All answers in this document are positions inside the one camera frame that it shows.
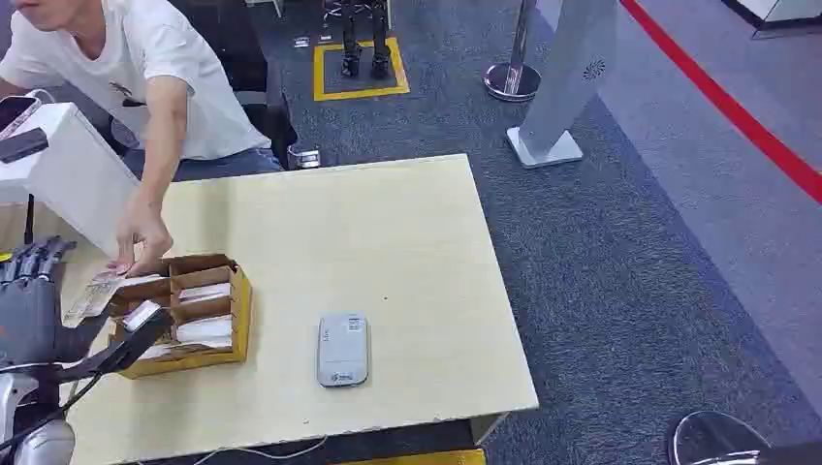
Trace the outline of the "person's left hand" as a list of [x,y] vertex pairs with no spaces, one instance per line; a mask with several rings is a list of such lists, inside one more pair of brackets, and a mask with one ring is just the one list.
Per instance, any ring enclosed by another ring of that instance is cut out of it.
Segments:
[[117,257],[108,269],[117,275],[150,274],[172,248],[173,239],[161,216],[162,203],[137,193],[127,203],[117,227]]

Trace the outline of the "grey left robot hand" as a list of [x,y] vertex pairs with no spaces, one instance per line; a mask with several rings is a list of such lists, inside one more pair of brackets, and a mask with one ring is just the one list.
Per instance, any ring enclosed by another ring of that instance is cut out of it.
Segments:
[[74,241],[59,235],[17,248],[1,262],[1,367],[74,363],[86,356],[107,317],[63,325],[60,291]]

